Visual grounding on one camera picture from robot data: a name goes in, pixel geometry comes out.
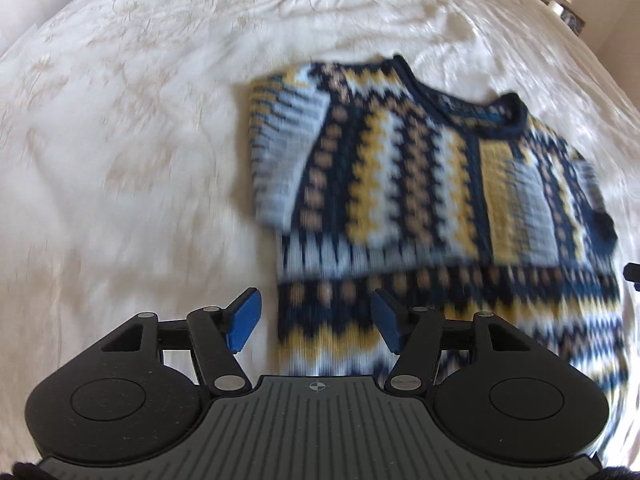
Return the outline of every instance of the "sweater sleeve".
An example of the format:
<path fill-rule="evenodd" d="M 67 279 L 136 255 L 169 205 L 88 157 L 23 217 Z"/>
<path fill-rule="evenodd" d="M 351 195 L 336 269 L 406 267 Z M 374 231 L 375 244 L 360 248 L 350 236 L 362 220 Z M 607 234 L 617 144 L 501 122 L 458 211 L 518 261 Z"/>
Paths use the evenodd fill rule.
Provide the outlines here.
<path fill-rule="evenodd" d="M 251 92 L 256 218 L 283 233 L 290 231 L 300 179 L 330 104 L 312 69 L 298 66 L 258 79 Z"/>
<path fill-rule="evenodd" d="M 606 270 L 618 241 L 614 222 L 607 213 L 593 164 L 577 150 L 570 148 L 569 152 L 575 178 L 583 194 L 580 209 L 591 242 L 592 264 L 597 270 Z"/>

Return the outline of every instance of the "bedside table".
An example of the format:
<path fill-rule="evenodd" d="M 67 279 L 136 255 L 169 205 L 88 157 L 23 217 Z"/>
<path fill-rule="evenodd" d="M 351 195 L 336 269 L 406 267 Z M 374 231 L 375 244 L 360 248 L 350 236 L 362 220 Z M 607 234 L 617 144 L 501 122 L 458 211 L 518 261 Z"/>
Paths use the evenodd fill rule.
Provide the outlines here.
<path fill-rule="evenodd" d="M 544 3 L 547 7 L 551 2 L 551 0 L 540 0 L 540 1 Z M 556 14 L 560 16 L 560 19 L 566 23 L 567 27 L 569 27 L 576 36 L 580 36 L 580 33 L 584 28 L 584 20 L 580 16 L 578 16 L 575 12 L 573 12 L 566 4 L 556 2 L 556 5 L 559 7 L 562 7 L 561 9 L 558 10 L 558 12 L 556 12 Z"/>

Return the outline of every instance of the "ridged grip surface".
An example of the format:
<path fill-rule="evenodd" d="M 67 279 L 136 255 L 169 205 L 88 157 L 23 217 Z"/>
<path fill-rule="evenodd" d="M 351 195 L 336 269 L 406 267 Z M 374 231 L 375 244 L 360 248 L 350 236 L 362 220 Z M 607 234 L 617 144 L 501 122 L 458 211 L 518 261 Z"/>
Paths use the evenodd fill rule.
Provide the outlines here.
<path fill-rule="evenodd" d="M 597 471 L 587 457 L 547 468 L 477 457 L 444 435 L 420 400 L 387 395 L 371 378 L 277 377 L 214 402 L 161 456 L 114 468 L 40 466 L 60 480 L 584 480 Z"/>

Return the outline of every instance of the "patterned wool sweater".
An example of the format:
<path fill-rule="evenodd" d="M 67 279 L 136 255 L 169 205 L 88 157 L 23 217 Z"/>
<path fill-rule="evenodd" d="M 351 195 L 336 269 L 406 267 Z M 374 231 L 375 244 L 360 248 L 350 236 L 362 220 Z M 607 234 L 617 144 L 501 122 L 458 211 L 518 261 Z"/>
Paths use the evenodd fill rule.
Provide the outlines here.
<path fill-rule="evenodd" d="M 476 105 L 406 61 L 312 63 L 254 83 L 257 219 L 278 233 L 288 374 L 388 373 L 380 286 L 450 319 L 493 310 L 592 377 L 627 378 L 613 222 L 592 166 L 514 94 Z M 443 356 L 446 374 L 463 365 Z"/>

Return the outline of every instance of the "white duvet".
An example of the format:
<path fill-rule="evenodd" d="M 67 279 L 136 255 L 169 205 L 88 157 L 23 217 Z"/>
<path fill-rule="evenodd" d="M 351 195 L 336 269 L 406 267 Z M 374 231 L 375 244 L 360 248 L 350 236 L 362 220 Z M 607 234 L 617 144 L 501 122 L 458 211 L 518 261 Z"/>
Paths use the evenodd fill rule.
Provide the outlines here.
<path fill-rule="evenodd" d="M 620 269 L 640 261 L 640 116 L 536 0 L 75 0 L 0 60 L 0 468 L 37 459 L 30 390 L 137 312 L 182 317 L 256 286 L 264 314 L 240 360 L 252 380 L 274 371 L 248 82 L 395 52 L 467 100 L 517 91 L 596 162 Z M 640 294 L 624 301 L 635 354 Z M 636 453 L 638 372 L 608 463 Z"/>

